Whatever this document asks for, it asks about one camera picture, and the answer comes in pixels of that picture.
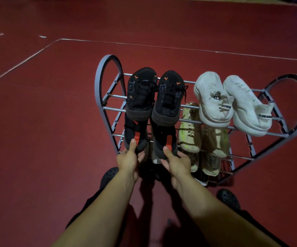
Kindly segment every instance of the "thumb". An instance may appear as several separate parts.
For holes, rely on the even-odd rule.
[[[132,139],[132,140],[130,141],[129,151],[133,151],[133,152],[135,152],[136,147],[137,147],[136,140],[135,140],[135,139]]]
[[[171,150],[166,145],[163,147],[163,153],[169,160],[171,160],[174,157]]]

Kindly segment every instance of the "shoe rack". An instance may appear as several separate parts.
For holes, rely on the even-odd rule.
[[[108,91],[103,95],[102,94],[102,79],[103,79],[103,74],[104,70],[109,62],[114,62],[118,68],[118,75],[112,82],[111,86],[109,87]],[[122,134],[115,134],[115,127],[118,123],[118,120],[121,117],[122,113],[125,113],[125,106],[126,106],[126,86],[124,83],[124,76],[131,76],[132,74],[127,74],[123,73],[122,70],[122,65],[119,61],[119,59],[115,55],[106,55],[104,56],[97,68],[96,71],[96,77],[95,77],[95,99],[96,103],[100,112],[100,115],[103,119],[103,122],[105,124],[106,130],[109,134],[109,138],[113,143],[114,146],[114,151],[116,154],[120,153],[120,148],[121,144],[123,142],[123,137],[124,137],[124,130]],[[252,91],[259,92],[259,95],[257,96],[259,100],[262,99],[267,99],[268,101],[274,101],[273,97],[270,95],[270,90],[274,88],[276,85],[280,84],[284,79],[293,79],[294,81],[297,81],[297,74],[285,74],[282,75],[276,79],[274,79],[272,82],[270,82],[264,89],[252,89]],[[185,83],[188,84],[195,84],[194,81],[184,81]],[[120,84],[121,89],[122,89],[122,95],[113,95],[112,92],[115,89],[115,87]],[[108,99],[110,97],[114,98],[119,98],[123,99],[123,103],[120,108],[114,108],[114,107],[109,107],[108,106]],[[187,107],[191,109],[199,109],[199,107],[195,106],[187,106],[187,105],[181,105],[181,108]],[[114,120],[110,120],[107,116],[106,110],[113,110],[113,111],[118,111],[118,114]],[[246,134],[246,140],[247,140],[247,145],[244,147],[249,148],[250,152],[250,157],[244,157],[244,156],[239,156],[239,155],[234,155],[232,154],[232,147],[230,147],[229,150],[229,155],[228,158],[224,159],[229,162],[230,168],[229,171],[220,171],[220,174],[217,176],[215,181],[210,181],[208,182],[208,185],[210,186],[219,186],[222,183],[226,182],[230,177],[241,171],[243,168],[249,166],[253,162],[255,162],[258,159],[262,159],[274,150],[278,149],[291,139],[297,136],[297,124],[294,128],[289,129],[286,125],[286,121],[283,118],[278,105],[275,103],[274,109],[273,109],[273,120],[276,120],[279,125],[280,125],[280,133],[272,133],[268,132],[267,135],[275,136],[276,140],[261,150],[260,152],[256,152],[255,147],[252,142],[252,137],[248,134]],[[201,124],[201,121],[192,121],[192,120],[185,120],[185,119],[179,119],[179,121],[184,121],[184,122],[189,122],[189,123],[198,123]],[[238,130],[236,127],[233,126],[228,126],[229,131],[229,136],[236,130]],[[238,167],[235,167],[234,165],[234,158],[241,158],[244,159],[245,162],[241,164]]]

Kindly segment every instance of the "hand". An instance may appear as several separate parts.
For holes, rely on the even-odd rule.
[[[191,160],[186,154],[180,151],[177,152],[180,158],[174,156],[167,146],[163,147],[163,153],[168,158],[169,163],[164,159],[160,159],[160,161],[171,174],[172,186],[180,192],[179,180],[182,177],[191,176]]]
[[[138,153],[138,156],[135,154],[136,147],[136,140],[132,139],[130,141],[129,150],[124,149],[123,152],[116,157],[119,170],[124,170],[132,175],[134,182],[138,180],[137,165],[145,157],[144,151]]]

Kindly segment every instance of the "forearm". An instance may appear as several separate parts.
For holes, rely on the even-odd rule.
[[[134,183],[120,170],[53,246],[114,246]]]
[[[190,175],[179,179],[179,194],[212,246],[278,246],[247,220],[221,203]]]

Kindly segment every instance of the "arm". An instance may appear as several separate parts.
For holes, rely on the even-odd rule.
[[[130,143],[117,157],[119,171],[97,199],[64,231],[52,245],[59,246],[114,246],[122,220],[138,179],[135,171],[145,153],[135,154],[136,141]]]
[[[172,175],[172,185],[211,246],[279,246],[192,178],[187,155],[178,152],[178,158],[167,147],[163,150],[169,164],[161,162]]]

